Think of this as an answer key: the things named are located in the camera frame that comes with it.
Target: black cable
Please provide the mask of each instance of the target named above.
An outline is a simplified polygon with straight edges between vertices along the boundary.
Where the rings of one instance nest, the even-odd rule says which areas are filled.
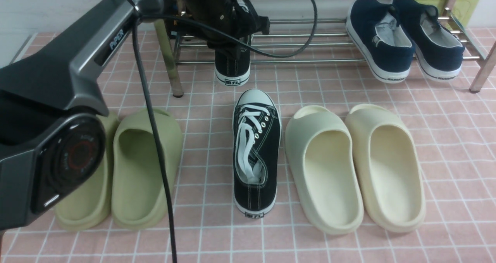
[[[251,5],[251,2],[249,0],[243,0],[248,1],[248,6],[253,7]],[[208,25],[198,23],[193,20],[189,19],[184,19],[184,18],[178,18],[172,15],[163,15],[163,14],[158,14],[158,15],[144,15],[142,18],[138,18],[134,25],[133,25],[133,50],[134,50],[134,56],[136,58],[136,64],[138,65],[138,71],[139,71],[139,77],[141,78],[141,84],[143,86],[143,94],[145,97],[145,103],[146,103],[146,108],[148,110],[148,116],[150,118],[150,125],[152,127],[152,132],[153,132],[153,137],[155,140],[155,146],[157,148],[157,155],[158,155],[158,160],[160,164],[160,171],[162,173],[162,181],[164,184],[164,189],[165,189],[165,196],[167,200],[167,212],[169,214],[169,230],[170,230],[170,247],[172,251],[172,263],[177,263],[177,249],[176,249],[176,233],[174,230],[174,213],[173,213],[173,208],[172,208],[172,196],[171,196],[171,191],[169,188],[169,182],[167,179],[167,173],[165,169],[165,158],[164,158],[164,151],[162,149],[162,144],[160,143],[160,136],[158,134],[158,129],[157,129],[157,122],[155,120],[155,114],[153,112],[153,105],[150,99],[150,91],[148,90],[148,82],[146,80],[146,74],[143,66],[143,62],[141,60],[141,54],[140,54],[140,46],[138,43],[138,25],[141,23],[142,19],[170,19],[173,21],[179,21],[185,24],[189,24],[195,27],[203,28],[205,30],[209,30],[211,32],[220,34],[224,36],[227,40],[237,43],[241,46],[244,46],[250,50],[252,50],[255,53],[258,53],[260,55],[265,55],[266,57],[271,57],[271,58],[290,58],[295,55],[298,55],[299,53],[303,52],[307,46],[312,42],[313,36],[315,35],[315,31],[317,30],[317,4],[315,3],[315,0],[310,0],[313,5],[313,26],[312,26],[312,31],[310,32],[310,35],[308,37],[307,42],[303,44],[301,48],[296,50],[294,53],[288,54],[288,55],[276,55],[272,53],[266,53],[263,52],[249,44],[246,44],[244,42],[241,42],[240,40],[236,39],[235,37],[232,37],[228,34],[225,34],[216,28],[212,28]]]
[[[315,35],[315,31],[317,30],[317,20],[318,20],[318,16],[317,16],[317,4],[315,3],[315,0],[310,0],[310,1],[312,2],[312,5],[313,5],[313,27],[312,27],[312,31],[310,32],[310,35],[308,37],[307,42],[305,42],[305,44],[303,44],[303,46],[301,48],[299,48],[295,52],[293,52],[291,54],[288,54],[288,55],[277,55],[277,54],[272,54],[272,53],[266,53],[266,52],[264,52],[262,50],[259,50],[256,47],[253,47],[253,46],[251,46],[249,44],[246,44],[246,43],[238,40],[235,37],[232,37],[232,36],[230,36],[228,34],[225,34],[225,33],[221,32],[220,30],[217,30],[216,28],[210,27],[208,25],[205,25],[203,23],[199,23],[197,21],[193,21],[193,20],[190,20],[190,19],[175,17],[173,15],[165,15],[165,14],[144,15],[142,18],[143,19],[152,19],[152,20],[153,19],[170,19],[172,21],[182,22],[182,23],[185,23],[185,24],[189,24],[191,26],[194,26],[194,27],[202,28],[202,29],[208,30],[210,32],[214,32],[216,34],[222,35],[227,40],[229,40],[230,42],[237,43],[237,44],[239,44],[239,45],[241,45],[241,46],[243,46],[245,48],[248,48],[251,51],[253,51],[255,53],[258,53],[260,55],[264,55],[264,56],[270,57],[270,58],[290,58],[290,57],[294,57],[294,56],[298,55],[299,53],[303,52],[310,45],[310,43],[312,42],[313,36]]]
[[[160,137],[157,129],[157,122],[155,121],[155,114],[153,112],[152,101],[150,99],[150,91],[148,90],[148,83],[146,81],[145,69],[143,62],[141,61],[140,46],[138,44],[138,25],[141,23],[141,19],[138,18],[133,26],[133,49],[134,56],[136,58],[136,64],[138,65],[139,77],[141,78],[141,84],[143,85],[143,94],[145,96],[146,108],[148,110],[148,116],[150,118],[150,124],[152,126],[153,137],[155,139],[155,145],[157,147],[158,162],[160,164],[160,172],[162,173],[162,181],[164,183],[165,198],[167,199],[167,212],[169,214],[169,230],[170,230],[170,249],[172,251],[172,263],[177,263],[177,250],[176,250],[176,233],[174,231],[174,213],[172,211],[172,196],[169,188],[169,182],[167,179],[167,173],[165,171],[165,159],[162,144],[160,143]]]

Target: pink tile floor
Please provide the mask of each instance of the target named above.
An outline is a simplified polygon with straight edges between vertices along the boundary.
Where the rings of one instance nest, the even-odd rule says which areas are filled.
[[[487,51],[496,29],[471,32]],[[39,34],[25,55],[52,39]],[[466,62],[450,84],[426,81],[414,63],[404,83],[386,85],[360,65],[254,65],[250,82],[214,81],[212,65],[180,67],[185,95],[171,97],[156,35],[142,33],[141,51],[154,105],[179,119],[186,136],[174,209],[181,263],[485,263],[496,260],[496,78],[479,94],[467,88],[478,71]],[[124,117],[144,107],[131,44],[123,46],[98,82],[111,110]],[[183,58],[211,52],[183,51]],[[308,50],[305,58],[358,57],[350,48]],[[305,218],[281,146],[278,196],[264,219],[233,205],[231,116],[249,88],[268,92],[284,126],[300,107],[326,106],[345,116],[370,102],[398,113],[411,130],[425,179],[425,224],[409,234],[380,228],[365,216],[355,233],[325,235]],[[31,226],[8,231],[3,263],[171,262],[168,223],[130,232],[109,217],[91,230],[62,230],[49,211]]]

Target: shoe toe cap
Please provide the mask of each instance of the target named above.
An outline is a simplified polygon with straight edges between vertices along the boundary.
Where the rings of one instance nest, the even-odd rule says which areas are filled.
[[[247,90],[239,98],[238,105],[244,105],[249,103],[262,103],[269,106],[274,106],[272,99],[266,93],[256,89]]]

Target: cream slide sandal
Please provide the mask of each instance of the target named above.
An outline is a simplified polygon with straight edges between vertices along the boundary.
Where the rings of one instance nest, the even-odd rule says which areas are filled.
[[[404,123],[373,104],[354,106],[345,123],[372,220],[392,232],[417,229],[424,222],[425,197],[415,145]]]
[[[344,122],[322,106],[303,107],[287,125],[285,146],[310,223],[329,234],[355,231],[363,220],[363,202]]]

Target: book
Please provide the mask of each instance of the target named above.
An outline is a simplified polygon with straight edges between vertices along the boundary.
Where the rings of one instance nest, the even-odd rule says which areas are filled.
[[[441,12],[444,9],[446,0],[416,0],[424,5],[434,5]],[[456,0],[453,14],[465,26],[468,24],[479,0]]]

